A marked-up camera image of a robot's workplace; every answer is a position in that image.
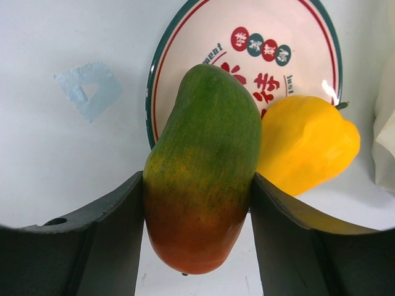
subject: red circle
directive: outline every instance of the red circle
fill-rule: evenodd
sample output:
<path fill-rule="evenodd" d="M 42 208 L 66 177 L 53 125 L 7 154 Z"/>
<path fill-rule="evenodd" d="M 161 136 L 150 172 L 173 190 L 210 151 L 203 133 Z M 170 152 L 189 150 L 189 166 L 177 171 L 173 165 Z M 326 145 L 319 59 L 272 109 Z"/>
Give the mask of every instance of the red circle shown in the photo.
<path fill-rule="evenodd" d="M 262 57 L 267 62 L 271 62 L 276 58 L 276 50 L 278 46 L 276 41 L 273 39 L 268 39 L 262 46 Z"/>
<path fill-rule="evenodd" d="M 236 51 L 243 51 L 247 48 L 249 33 L 245 27 L 236 28 L 230 36 L 230 43 Z"/>

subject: pepper stem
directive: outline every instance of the pepper stem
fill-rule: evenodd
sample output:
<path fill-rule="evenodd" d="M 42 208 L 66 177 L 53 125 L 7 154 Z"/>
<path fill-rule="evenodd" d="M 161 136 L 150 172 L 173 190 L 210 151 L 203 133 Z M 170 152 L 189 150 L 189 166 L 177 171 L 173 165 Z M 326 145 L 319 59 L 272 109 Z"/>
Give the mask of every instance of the pepper stem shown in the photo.
<path fill-rule="evenodd" d="M 336 109 L 341 110 L 348 107 L 349 102 L 342 102 L 335 106 Z"/>

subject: screw hole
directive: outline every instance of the screw hole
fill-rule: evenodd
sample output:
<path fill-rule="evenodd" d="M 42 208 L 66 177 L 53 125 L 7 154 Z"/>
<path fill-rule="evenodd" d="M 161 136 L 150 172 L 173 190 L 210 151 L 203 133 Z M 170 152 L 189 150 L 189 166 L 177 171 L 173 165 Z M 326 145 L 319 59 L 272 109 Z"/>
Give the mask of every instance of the screw hole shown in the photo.
<path fill-rule="evenodd" d="M 59 224 L 63 224 L 66 222 L 67 222 L 66 218 L 55 218 L 55 219 L 52 219 L 51 221 L 48 221 L 47 223 L 45 223 L 44 226 L 59 225 Z"/>

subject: teal circle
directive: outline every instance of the teal circle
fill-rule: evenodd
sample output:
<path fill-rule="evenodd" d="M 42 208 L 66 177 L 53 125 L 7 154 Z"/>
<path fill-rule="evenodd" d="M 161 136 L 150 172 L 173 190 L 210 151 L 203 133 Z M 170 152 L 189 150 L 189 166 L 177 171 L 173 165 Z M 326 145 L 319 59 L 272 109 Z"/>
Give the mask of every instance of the teal circle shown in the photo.
<path fill-rule="evenodd" d="M 284 67 L 291 60 L 292 52 L 288 45 L 281 45 L 276 50 L 276 63 Z"/>
<path fill-rule="evenodd" d="M 172 19 L 172 21 L 169 23 L 168 27 L 164 31 L 164 34 L 162 35 L 159 44 L 156 47 L 154 57 L 152 58 L 151 65 L 149 67 L 150 70 L 148 73 L 148 81 L 147 81 L 146 95 L 145 95 L 146 129 L 147 129 L 149 146 L 151 149 L 154 148 L 155 146 L 154 129 L 152 126 L 152 94 L 154 91 L 155 76 L 158 70 L 160 58 L 162 57 L 166 44 L 169 41 L 172 33 L 174 32 L 174 29 L 177 27 L 178 23 L 180 23 L 183 20 L 185 15 L 189 11 L 191 11 L 193 7 L 195 7 L 198 3 L 202 3 L 203 1 L 204 0 L 187 0 L 187 2 L 177 12 L 177 14 L 174 16 L 174 18 Z M 325 7 L 323 6 L 323 4 L 320 2 L 320 0 L 307 0 L 307 2 L 311 3 L 319 11 L 332 37 L 333 45 L 335 46 L 335 51 L 336 51 L 336 58 L 338 61 L 338 74 L 339 74 L 338 98 L 340 100 L 343 91 L 343 61 L 341 58 L 340 44 L 339 44 L 338 36 L 336 34 L 335 27 L 333 26 L 331 18 L 328 12 L 326 11 Z"/>
<path fill-rule="evenodd" d="M 258 34 L 252 34 L 247 41 L 247 51 L 250 56 L 258 57 L 262 53 L 262 46 L 264 45 L 264 38 Z"/>

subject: bell pepper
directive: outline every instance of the bell pepper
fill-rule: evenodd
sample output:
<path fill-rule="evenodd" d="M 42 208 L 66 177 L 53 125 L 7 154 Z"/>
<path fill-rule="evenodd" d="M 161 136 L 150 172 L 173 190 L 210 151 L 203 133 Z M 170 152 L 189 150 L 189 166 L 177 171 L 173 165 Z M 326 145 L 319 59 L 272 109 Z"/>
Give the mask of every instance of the bell pepper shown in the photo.
<path fill-rule="evenodd" d="M 257 172 L 295 196 L 342 173 L 360 149 L 356 126 L 319 97 L 289 96 L 262 118 Z"/>

